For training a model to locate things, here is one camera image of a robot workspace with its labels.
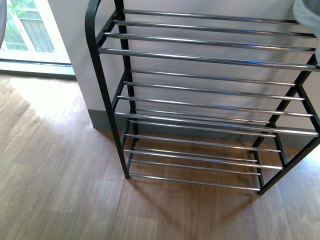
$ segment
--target black metal frame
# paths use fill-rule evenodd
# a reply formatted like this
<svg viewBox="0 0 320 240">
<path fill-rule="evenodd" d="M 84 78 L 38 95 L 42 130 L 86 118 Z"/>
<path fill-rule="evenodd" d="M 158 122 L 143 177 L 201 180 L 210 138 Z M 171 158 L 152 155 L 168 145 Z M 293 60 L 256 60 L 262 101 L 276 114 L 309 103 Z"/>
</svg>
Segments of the black metal frame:
<svg viewBox="0 0 320 240">
<path fill-rule="evenodd" d="M 192 40 L 183 38 L 167 38 L 167 37 L 154 37 L 154 36 L 139 36 L 133 34 L 127 34 L 127 26 L 143 26 L 143 27 L 153 27 L 153 28 L 175 28 L 175 29 L 188 29 L 188 30 L 200 30 L 200 31 L 213 31 L 222 33 L 238 33 L 238 34 L 254 34 L 254 35 L 264 35 L 264 36 L 277 36 L 277 37 L 295 37 L 295 38 L 315 38 L 313 34 L 301 33 L 301 32 L 268 32 L 268 31 L 247 31 L 243 29 L 230 29 L 230 28 L 217 28 L 217 27 L 204 27 L 204 26 L 181 26 L 173 24 L 163 24 L 163 23 L 147 23 L 147 22 L 132 22 L 126 21 L 125 14 L 137 14 L 137 15 L 149 15 L 149 16 L 169 16 L 169 17 L 182 17 L 182 18 L 198 18 L 198 19 L 215 19 L 215 20 L 225 20 L 225 21 L 242 21 L 242 22 L 252 22 L 252 23 L 269 23 L 269 24 L 297 24 L 294 20 L 275 20 L 275 19 L 261 19 L 261 18 L 243 18 L 243 17 L 231 17 L 231 16 L 221 16 L 221 15 L 209 15 L 209 14 L 192 14 L 192 13 L 178 13 L 178 12 L 157 12 L 157 11 L 143 11 L 143 10 L 128 10 L 124 9 L 123 0 L 114 0 L 115 11 L 108 19 L 102 30 L 95 34 L 95 19 L 97 10 L 101 0 L 90 0 L 87 12 L 85 15 L 85 35 L 88 44 L 88 48 L 91 55 L 91 60 L 93 62 L 94 71 L 101 91 L 103 103 L 106 109 L 106 113 L 110 122 L 114 142 L 117 148 L 119 159 L 122 165 L 125 178 L 129 179 L 130 176 L 142 177 L 149 179 L 161 179 L 167 181 L 176 182 L 186 182 L 193 184 L 205 184 L 210 186 L 219 186 L 235 189 L 245 189 L 254 190 L 258 194 L 265 193 L 270 187 L 272 187 L 278 180 L 280 180 L 289 170 L 291 170 L 295 165 L 297 165 L 304 157 L 306 157 L 316 146 L 320 144 L 320 119 L 312 106 L 312 103 L 303 88 L 303 84 L 310 75 L 311 72 L 320 72 L 320 67 L 317 66 L 317 61 L 315 57 L 315 49 L 312 47 L 285 47 L 285 46 L 274 46 L 274 45 L 250 45 L 250 44 L 240 44 L 240 43 L 226 43 L 226 42 L 216 42 L 216 41 L 206 41 L 206 40 Z M 112 29 L 118 25 L 119 33 L 111 33 Z M 120 39 L 121 49 L 107 49 L 103 48 L 103 44 L 107 38 Z M 197 45 L 209 45 L 209 46 L 219 46 L 219 47 L 231 47 L 231 48 L 244 48 L 244 49 L 262 49 L 266 51 L 285 51 L 285 52 L 298 52 L 312 54 L 310 60 L 307 64 L 292 64 L 292 63 L 281 63 L 281 62 L 260 62 L 260 61 L 247 61 L 247 60 L 235 60 L 235 59 L 225 59 L 216 57 L 204 57 L 204 56 L 186 56 L 186 55 L 176 55 L 176 54 L 163 54 L 155 52 L 142 52 L 129 50 L 129 40 L 139 40 L 139 41 L 156 41 L 156 42 L 169 42 L 169 43 L 182 43 L 182 44 L 197 44 Z M 103 66 L 100 59 L 100 54 L 112 54 L 112 55 L 122 55 L 124 72 L 119 81 L 115 95 L 111 101 L 109 97 L 109 91 L 106 84 L 105 74 Z M 207 63 L 219 63 L 227 65 L 241 65 L 241 66 L 253 66 L 253 67 L 263 67 L 263 68 L 276 68 L 276 69 L 286 69 L 286 70 L 300 70 L 301 73 L 296 78 L 293 83 L 283 83 L 283 82 L 271 82 L 271 81 L 258 81 L 253 79 L 234 79 L 234 78 L 221 78 L 213 76 L 201 76 L 201 75 L 190 75 L 184 73 L 171 73 L 171 72 L 157 72 L 157 71 L 142 71 L 131 68 L 130 56 L 147 57 L 147 58 L 163 58 L 163 59 L 175 59 L 175 60 L 187 60 L 196 62 L 207 62 Z M 223 92 L 214 89 L 201 89 L 201 88 L 185 88 L 179 86 L 165 86 L 165 85 L 155 85 L 155 84 L 141 84 L 133 81 L 132 73 L 140 74 L 158 74 L 176 77 L 189 77 L 198 79 L 212 79 L 218 81 L 232 81 L 232 82 L 245 82 L 253 84 L 269 84 L 278 86 L 290 87 L 285 96 L 274 96 L 274 95 L 261 95 L 261 94 L 251 94 L 243 92 Z M 123 88 L 127 86 L 128 96 L 121 96 Z M 249 96 L 258 98 L 270 98 L 281 100 L 280 104 L 276 110 L 262 110 L 262 109 L 250 109 L 245 107 L 232 107 L 223 105 L 210 105 L 201 104 L 195 102 L 180 102 L 180 101 L 165 101 L 160 99 L 145 99 L 135 96 L 135 87 L 144 88 L 173 88 L 177 90 L 184 91 L 196 91 L 196 92 L 207 92 L 214 94 L 228 94 L 228 95 L 238 95 L 238 96 Z M 127 100 L 130 105 L 129 113 L 116 112 L 116 106 L 119 100 Z M 222 118 L 219 116 L 208 116 L 200 115 L 201 119 L 196 118 L 185 118 L 195 117 L 190 113 L 183 112 L 168 112 L 168 111 L 157 111 L 149 109 L 137 109 L 136 101 L 142 102 L 152 102 L 152 103 L 165 103 L 165 104 L 176 104 L 183 106 L 195 106 L 201 108 L 214 108 L 223 110 L 233 110 L 233 111 L 247 111 L 261 114 L 272 114 L 269 121 L 258 121 L 253 119 L 235 119 L 229 118 L 231 123 L 226 123 L 227 118 Z M 290 103 L 290 101 L 301 101 L 306 114 L 296 113 L 296 112 L 286 112 L 285 109 Z M 115 116 L 126 117 L 126 124 L 122 132 L 122 136 L 119 137 L 119 129 L 117 127 Z M 276 127 L 276 122 L 280 116 L 298 116 L 310 118 L 314 131 L 296 131 L 292 129 L 279 129 Z M 158 123 L 150 122 L 146 120 L 159 121 Z M 248 125 L 248 123 L 266 123 L 264 127 L 261 125 Z M 250 136 L 258 136 L 254 144 L 251 147 L 248 146 L 238 146 L 238 145 L 228 145 L 228 144 L 216 144 L 210 142 L 202 141 L 190 141 L 175 138 L 164 138 L 164 137 L 152 137 L 143 136 L 139 134 L 138 124 L 163 126 L 169 128 L 187 128 L 207 131 L 223 132 L 225 134 L 242 134 Z M 133 134 L 128 134 L 130 126 L 133 128 Z M 281 137 L 279 133 L 294 134 L 294 135 L 307 135 L 313 136 L 313 139 L 290 161 L 287 160 Z M 276 149 L 265 149 L 260 148 L 263 140 L 268 138 L 274 138 Z M 127 138 L 132 138 L 132 144 L 130 149 L 124 149 L 125 141 Z M 136 143 L 139 139 L 152 139 L 158 141 L 173 141 L 179 143 L 194 143 L 207 146 L 219 146 L 223 148 L 237 148 L 249 151 L 253 154 L 254 160 L 252 159 L 239 159 L 234 157 L 225 156 L 211 156 L 205 154 L 193 154 L 188 152 L 175 152 L 167 151 L 161 149 L 143 149 L 141 147 L 136 147 Z M 281 162 L 281 167 L 262 165 L 260 163 L 259 152 L 274 152 L 277 153 Z M 129 158 L 126 163 L 124 152 L 129 153 Z M 189 165 L 179 165 L 179 164 L 169 164 L 154 161 L 141 161 L 133 160 L 134 155 L 147 155 L 153 157 L 167 157 L 167 158 L 178 158 L 183 160 L 193 160 L 193 161 L 205 161 L 218 164 L 227 164 L 235 166 L 244 166 L 250 168 L 256 168 L 256 173 L 253 172 L 241 172 L 241 171 L 230 171 L 225 169 L 215 169 L 206 167 L 195 167 Z M 141 175 L 137 173 L 130 173 L 131 163 L 141 163 L 141 164 L 153 164 L 153 165 L 164 165 L 169 167 L 185 167 L 202 169 L 209 171 L 221 171 L 229 172 L 234 174 L 245 174 L 258 176 L 260 188 L 255 187 L 242 187 L 242 186 L 232 186 L 223 185 L 208 182 L 198 182 L 183 179 L 173 179 L 164 178 L 157 176 Z M 265 182 L 263 177 L 262 169 L 276 169 L 279 170 L 268 182 Z"/>
</svg>

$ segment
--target gray baseboard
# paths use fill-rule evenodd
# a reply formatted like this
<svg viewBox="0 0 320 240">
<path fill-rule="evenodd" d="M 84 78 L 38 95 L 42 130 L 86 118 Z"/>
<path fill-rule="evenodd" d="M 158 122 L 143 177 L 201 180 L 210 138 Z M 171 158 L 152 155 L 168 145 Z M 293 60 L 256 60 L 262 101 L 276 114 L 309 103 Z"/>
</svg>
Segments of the gray baseboard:
<svg viewBox="0 0 320 240">
<path fill-rule="evenodd" d="M 88 110 L 91 117 L 92 125 L 96 129 L 111 129 L 108 116 L 105 111 L 101 110 Z M 119 130 L 122 130 L 125 127 L 126 119 L 124 117 L 115 117 L 115 121 Z M 139 131 L 143 133 L 157 133 L 157 134 L 169 134 L 183 137 L 202 137 L 202 138 L 212 138 L 212 139 L 221 139 L 221 140 L 233 140 L 237 142 L 254 142 L 257 137 L 252 136 L 242 136 L 237 134 L 221 133 L 221 132 L 205 132 L 199 130 L 190 130 L 190 129 L 177 129 L 174 127 L 158 127 L 150 125 L 141 125 L 139 126 Z M 288 135 L 281 134 L 281 141 L 283 145 L 287 146 L 298 146 L 304 147 L 312 139 L 308 136 L 297 136 L 297 135 Z M 266 144 L 274 144 L 273 138 L 266 138 L 264 140 Z"/>
</svg>

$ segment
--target white wall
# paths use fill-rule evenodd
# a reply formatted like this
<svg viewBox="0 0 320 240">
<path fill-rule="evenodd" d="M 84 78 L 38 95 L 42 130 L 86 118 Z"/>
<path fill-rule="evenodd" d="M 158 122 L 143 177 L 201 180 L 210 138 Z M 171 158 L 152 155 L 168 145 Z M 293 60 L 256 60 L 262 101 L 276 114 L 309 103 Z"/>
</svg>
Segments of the white wall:
<svg viewBox="0 0 320 240">
<path fill-rule="evenodd" d="M 74 68 L 76 78 L 79 82 L 81 91 L 84 96 L 87 108 L 90 110 L 104 110 L 103 102 L 100 97 L 100 91 L 97 81 L 95 79 L 93 65 L 90 60 L 89 51 L 85 39 L 84 20 L 85 12 L 88 5 L 88 0 L 71 1 L 71 0 L 48 0 L 52 9 L 53 15 L 57 22 L 58 28 L 61 32 L 61 36 L 64 40 L 67 52 L 69 54 L 71 63 Z M 159 10 L 168 12 L 186 12 L 186 13 L 199 13 L 199 14 L 217 14 L 217 15 L 230 15 L 230 16 L 244 16 L 253 18 L 271 18 L 271 19 L 293 19 L 292 5 L 293 0 L 162 0 L 162 1 L 146 1 L 146 0 L 130 0 L 125 1 L 125 8 L 127 9 L 143 9 L 143 10 Z M 98 17 L 96 20 L 97 29 L 99 29 L 109 15 L 114 10 L 113 0 L 102 0 Z M 128 16 L 128 20 L 135 20 L 136 16 Z M 140 16 L 141 21 L 149 21 L 149 16 Z M 171 18 L 153 17 L 155 22 L 170 23 Z M 207 26 L 221 26 L 229 28 L 251 28 L 257 30 L 266 31 L 284 31 L 288 29 L 285 26 L 275 24 L 265 24 L 263 29 L 261 25 L 227 21 L 214 21 L 214 20 L 200 20 L 190 18 L 178 18 L 175 20 L 177 24 L 195 24 L 195 25 L 207 25 Z M 301 30 L 301 27 L 297 26 L 293 30 Z M 167 37 L 182 37 L 186 38 L 198 38 L 198 39 L 211 39 L 219 41 L 231 41 L 231 42 L 247 42 L 248 39 L 252 43 L 259 44 L 277 44 L 277 45 L 296 45 L 296 46 L 315 46 L 315 41 L 305 39 L 288 39 L 288 38 L 273 38 L 273 37 L 261 37 L 261 36 L 248 36 L 248 35 L 236 35 L 236 34 L 224 34 L 224 33 L 209 33 L 209 32 L 197 32 L 190 30 L 164 30 L 161 28 L 128 28 L 129 33 L 148 34 L 151 36 L 165 35 Z M 117 40 L 110 39 L 106 43 L 107 47 L 120 48 Z M 221 58 L 231 59 L 246 59 L 246 60 L 259 60 L 269 62 L 295 62 L 305 64 L 308 60 L 308 56 L 304 54 L 292 53 L 279 53 L 279 52 L 265 52 L 260 50 L 243 50 L 238 48 L 225 49 L 223 47 L 208 47 L 208 46 L 193 46 L 193 45 L 179 45 L 168 43 L 152 43 L 152 42 L 131 42 L 130 48 L 133 50 L 142 51 L 159 51 L 162 53 L 176 53 L 186 55 L 204 55 L 204 56 L 216 56 Z M 120 76 L 123 71 L 123 63 L 121 56 L 102 56 L 102 62 L 104 64 L 104 71 L 107 79 L 107 84 L 111 95 L 113 95 Z M 298 72 L 297 71 L 284 71 L 277 69 L 267 69 L 259 67 L 245 67 L 245 66 L 232 66 L 221 65 L 212 63 L 198 63 L 198 62 L 184 62 L 178 60 L 167 59 L 143 59 L 138 57 L 131 58 L 132 68 L 145 69 L 145 70 L 163 70 L 172 72 L 187 72 L 198 73 L 204 75 L 218 75 L 226 77 L 237 78 L 251 78 L 259 80 L 274 80 L 280 82 L 292 82 Z M 141 74 L 134 75 L 137 82 L 145 82 L 146 76 Z M 152 76 L 151 79 L 154 83 L 159 83 L 161 77 Z M 315 107 L 320 110 L 320 103 L 318 99 L 316 81 L 319 79 L 319 74 L 312 74 L 311 79 L 306 84 L 306 88 L 311 91 L 310 96 L 313 101 L 316 101 Z M 265 85 L 248 84 L 235 84 L 231 82 L 221 82 L 205 80 L 202 83 L 197 83 L 191 79 L 174 79 L 174 82 L 167 79 L 162 80 L 168 85 L 183 84 L 187 86 L 197 86 L 199 88 L 212 88 L 212 89 L 225 89 L 231 91 L 243 91 L 243 92 L 257 92 L 257 93 L 273 93 L 273 94 L 285 94 L 287 88 L 280 87 L 266 87 Z M 195 99 L 198 102 L 222 104 L 230 106 L 246 106 L 248 108 L 264 108 L 275 109 L 279 104 L 278 101 L 267 101 L 261 98 L 245 98 L 245 97 L 226 97 L 224 95 L 210 95 L 210 94 L 194 94 L 192 92 L 180 92 L 180 91 L 168 91 L 166 95 L 160 93 L 157 89 L 138 89 L 136 95 L 150 98 L 159 99 L 171 99 L 185 102 L 192 102 Z M 179 106 L 170 105 L 165 106 L 170 110 L 179 110 Z M 121 105 L 120 110 L 125 110 L 126 107 Z M 201 109 L 202 112 L 208 113 L 208 109 Z M 303 108 L 297 104 L 288 108 L 288 111 L 303 112 Z M 210 111 L 212 114 L 219 113 L 219 111 Z M 228 115 L 245 118 L 262 118 L 264 120 L 269 119 L 267 115 L 248 114 L 236 111 L 229 111 Z M 290 117 L 281 117 L 280 125 L 296 126 L 298 128 L 311 128 L 310 124 L 306 124 L 305 121 L 300 119 L 293 121 Z"/>
</svg>

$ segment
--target rack leg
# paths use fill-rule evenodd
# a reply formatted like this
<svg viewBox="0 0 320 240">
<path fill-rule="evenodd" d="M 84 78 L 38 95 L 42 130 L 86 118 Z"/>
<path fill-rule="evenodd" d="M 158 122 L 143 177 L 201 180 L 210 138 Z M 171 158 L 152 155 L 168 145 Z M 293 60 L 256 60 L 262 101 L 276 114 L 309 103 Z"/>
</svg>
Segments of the rack leg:
<svg viewBox="0 0 320 240">
<path fill-rule="evenodd" d="M 264 194 L 270 189 L 276 182 L 278 182 L 284 175 L 287 174 L 294 166 L 296 166 L 302 159 L 304 159 L 309 153 L 312 152 L 320 144 L 320 137 L 314 137 L 294 158 L 288 162 L 282 171 L 279 171 L 273 176 L 258 192 L 259 195 Z"/>
<path fill-rule="evenodd" d="M 315 54 L 313 54 L 311 56 L 311 58 L 309 59 L 307 64 L 308 65 L 317 65 L 318 64 Z M 306 81 L 306 79 L 309 77 L 310 74 L 311 74 L 310 71 L 300 72 L 300 74 L 298 75 L 298 77 L 294 81 L 295 86 L 290 87 L 290 89 L 288 90 L 288 92 L 286 93 L 285 96 L 287 96 L 287 97 L 295 96 L 296 93 L 298 92 L 298 87 L 301 86 Z M 279 106 L 276 108 L 276 111 L 284 111 L 287 108 L 287 106 L 289 105 L 289 103 L 290 103 L 289 100 L 282 100 L 280 102 Z M 267 125 L 265 125 L 265 127 L 269 128 L 270 126 L 276 124 L 276 122 L 279 118 L 280 118 L 279 115 L 272 115 L 269 119 L 269 123 Z M 264 137 L 259 136 L 256 139 L 256 141 L 254 142 L 254 144 L 252 145 L 252 147 L 258 148 L 264 139 L 265 139 Z"/>
<path fill-rule="evenodd" d="M 124 4 L 123 4 L 123 1 L 122 0 L 115 0 L 115 5 L 116 5 L 116 8 L 117 6 L 120 6 L 120 7 L 124 7 Z M 121 15 L 120 17 L 121 20 L 126 20 L 126 17 L 124 14 Z M 126 26 L 121 26 L 119 25 L 118 26 L 119 28 L 119 33 L 120 34 L 126 34 L 127 33 L 127 27 Z M 120 40 L 121 42 L 121 48 L 123 50 L 129 50 L 129 42 L 127 39 L 121 39 Z M 131 60 L 130 60 L 130 56 L 123 56 L 123 64 L 124 64 L 124 69 L 126 71 L 130 71 L 131 70 Z M 128 74 L 128 78 L 127 78 L 127 81 L 128 82 L 133 82 L 133 77 L 132 77 L 132 73 L 129 72 Z M 131 85 L 128 85 L 127 86 L 127 89 L 128 89 L 128 95 L 130 97 L 134 97 L 135 96 L 135 90 L 134 90 L 134 86 L 131 86 Z M 136 102 L 135 101 L 129 101 L 129 104 L 130 104 L 130 111 L 134 114 L 136 114 Z M 139 135 L 139 130 L 138 130 L 138 124 L 134 123 L 132 124 L 132 127 L 133 127 L 133 133 L 136 134 L 136 135 Z"/>
</svg>

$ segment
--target wooden floor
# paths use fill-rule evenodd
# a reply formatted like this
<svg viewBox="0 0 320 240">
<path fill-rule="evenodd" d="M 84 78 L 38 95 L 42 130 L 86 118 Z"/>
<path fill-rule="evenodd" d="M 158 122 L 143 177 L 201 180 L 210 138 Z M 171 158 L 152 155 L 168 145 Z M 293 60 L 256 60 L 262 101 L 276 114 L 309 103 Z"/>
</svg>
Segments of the wooden floor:
<svg viewBox="0 0 320 240">
<path fill-rule="evenodd" d="M 92 127 L 76 82 L 0 75 L 0 240 L 319 240 L 319 153 L 263 196 L 125 180 L 111 133 Z M 156 168 L 172 174 L 132 165 Z"/>
</svg>

